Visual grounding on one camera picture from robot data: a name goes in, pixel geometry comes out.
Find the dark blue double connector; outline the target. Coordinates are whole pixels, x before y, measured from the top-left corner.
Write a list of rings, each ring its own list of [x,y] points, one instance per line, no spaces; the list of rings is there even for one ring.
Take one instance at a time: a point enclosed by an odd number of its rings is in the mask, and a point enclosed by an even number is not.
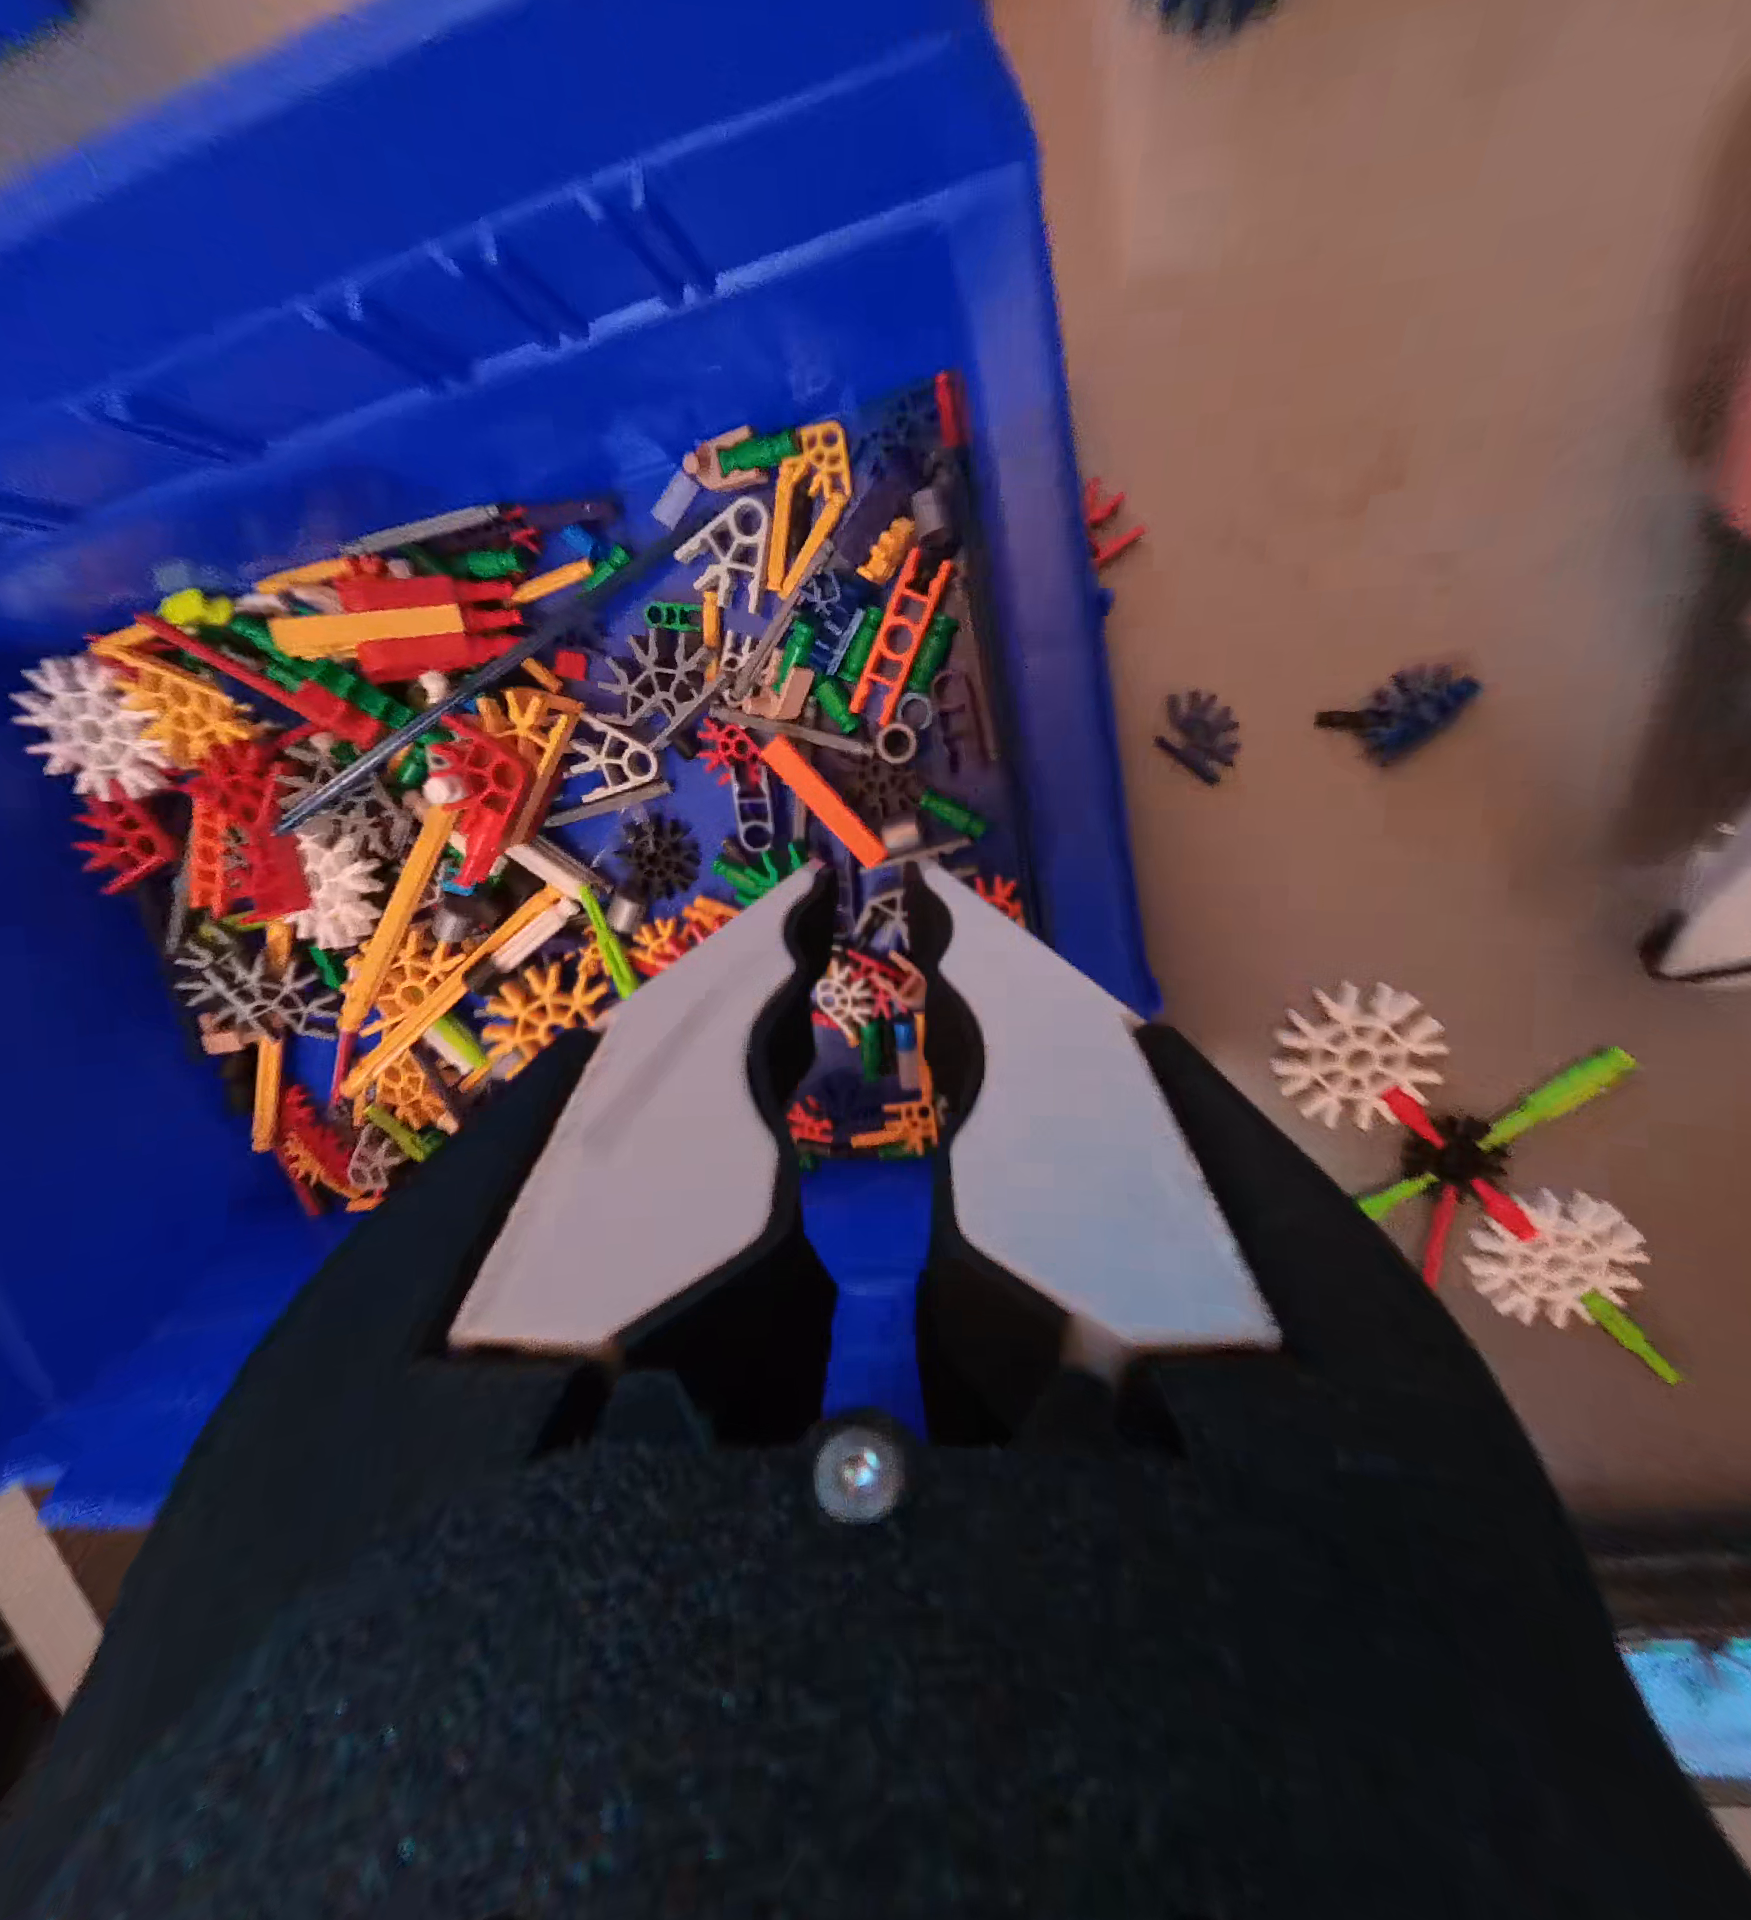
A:
[[[1313,721],[1348,734],[1370,764],[1390,764],[1449,734],[1484,680],[1450,664],[1408,664],[1367,697],[1367,707],[1327,707]]]

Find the blue snowflake connector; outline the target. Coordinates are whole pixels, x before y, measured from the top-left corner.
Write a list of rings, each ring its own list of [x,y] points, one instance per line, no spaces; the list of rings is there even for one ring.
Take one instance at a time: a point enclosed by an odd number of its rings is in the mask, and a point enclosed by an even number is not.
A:
[[[1238,761],[1238,717],[1226,697],[1192,683],[1162,697],[1162,727],[1155,734],[1161,755],[1169,755],[1199,782],[1219,786]]]

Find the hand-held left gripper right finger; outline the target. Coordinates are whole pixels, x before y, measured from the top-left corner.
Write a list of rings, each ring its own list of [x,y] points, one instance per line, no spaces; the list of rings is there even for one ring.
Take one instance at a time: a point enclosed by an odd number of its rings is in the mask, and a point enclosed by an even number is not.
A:
[[[1113,1356],[1276,1351],[1142,1017],[948,872],[909,873],[909,941],[957,1239]]]

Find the black snowflake connector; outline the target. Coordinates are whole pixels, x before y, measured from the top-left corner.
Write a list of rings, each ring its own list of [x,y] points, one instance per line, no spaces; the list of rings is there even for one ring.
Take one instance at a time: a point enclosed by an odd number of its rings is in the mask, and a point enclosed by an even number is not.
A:
[[[1405,1131],[1397,1172],[1425,1184],[1473,1190],[1509,1178],[1511,1141],[1489,1141],[1484,1117],[1425,1117],[1425,1128]]]

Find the white snowflake connector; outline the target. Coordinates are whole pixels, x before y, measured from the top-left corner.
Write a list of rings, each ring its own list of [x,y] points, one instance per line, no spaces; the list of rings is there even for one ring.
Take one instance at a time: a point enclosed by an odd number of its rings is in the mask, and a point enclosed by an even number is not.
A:
[[[1602,1195],[1588,1190],[1525,1190],[1515,1211],[1527,1234],[1501,1218],[1468,1229],[1464,1274],[1511,1322],[1597,1322],[1624,1310],[1650,1274],[1650,1234]]]
[[[1390,1094],[1425,1105],[1449,1080],[1449,1030],[1389,981],[1344,981],[1286,1011],[1269,1068],[1305,1121],[1370,1131],[1390,1121]]]

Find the aluminium frame bar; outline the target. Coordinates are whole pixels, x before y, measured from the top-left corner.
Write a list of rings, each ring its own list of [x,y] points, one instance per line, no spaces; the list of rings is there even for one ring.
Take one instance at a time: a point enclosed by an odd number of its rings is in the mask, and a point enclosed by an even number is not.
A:
[[[99,1658],[103,1622],[29,1482],[0,1491],[0,1625],[64,1713]]]

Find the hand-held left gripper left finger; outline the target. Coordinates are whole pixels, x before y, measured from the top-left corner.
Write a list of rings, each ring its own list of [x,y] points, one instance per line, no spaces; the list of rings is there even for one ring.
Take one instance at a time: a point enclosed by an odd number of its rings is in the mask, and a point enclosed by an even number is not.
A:
[[[616,1011],[453,1351],[675,1370],[699,1416],[823,1416],[840,1285],[798,1229],[790,1105],[833,933],[840,872],[798,862]]]

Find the pile of colourful construction pieces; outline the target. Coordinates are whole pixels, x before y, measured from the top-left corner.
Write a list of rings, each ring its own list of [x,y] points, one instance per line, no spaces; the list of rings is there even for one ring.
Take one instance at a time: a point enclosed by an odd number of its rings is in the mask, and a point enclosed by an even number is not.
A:
[[[646,524],[488,500],[258,585],[177,585],[22,668],[76,853],[305,1211],[379,1206],[557,1036],[804,862],[840,873],[794,1164],[930,1157],[909,872],[1025,926],[964,383],[734,422]]]

